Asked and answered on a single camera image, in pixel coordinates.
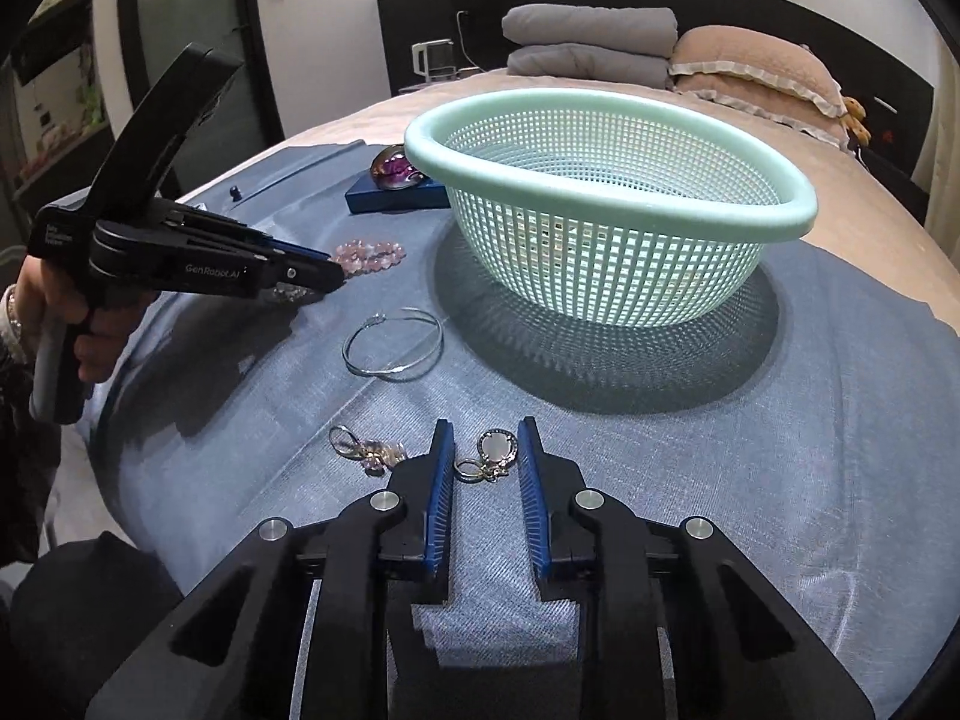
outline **beige curtain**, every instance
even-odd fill
[[[960,66],[940,42],[940,84],[913,180],[930,192],[926,231],[960,271]]]

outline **stuffed toy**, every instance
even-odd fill
[[[840,117],[840,124],[843,124],[848,132],[853,133],[861,146],[870,146],[870,130],[864,127],[861,122],[867,118],[867,112],[863,106],[853,98],[843,98],[847,112]]]

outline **floor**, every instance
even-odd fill
[[[83,441],[72,427],[62,430],[61,466],[56,471],[53,492],[47,509],[47,521],[52,518],[56,543],[83,541],[96,538],[103,531],[111,531],[125,541],[126,533],[110,516],[97,488],[93,469],[86,456]],[[47,550],[45,536],[40,551]],[[10,601],[13,589],[23,581],[30,569],[25,563],[14,563],[0,569],[0,599]]]

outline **human hand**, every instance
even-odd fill
[[[89,335],[79,336],[73,347],[80,361],[80,381],[99,383],[109,379],[127,338],[156,299],[157,293],[143,293],[131,306],[93,312]],[[70,276],[43,260],[27,257],[16,280],[13,312],[23,326],[24,349],[31,355],[37,354],[40,346],[40,328],[47,311],[67,324],[80,324],[89,309]]]

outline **black headboard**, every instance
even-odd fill
[[[709,23],[755,29],[810,46],[843,86],[867,109],[871,148],[906,173],[913,172],[933,107],[933,88],[901,61],[834,20],[786,0],[378,0],[383,47],[393,94],[419,79],[410,47],[439,38],[457,41],[456,14],[463,17],[470,58],[485,70],[504,67],[516,46],[503,37],[500,20],[528,2],[603,7],[673,8],[680,33]],[[896,109],[891,113],[880,98]]]

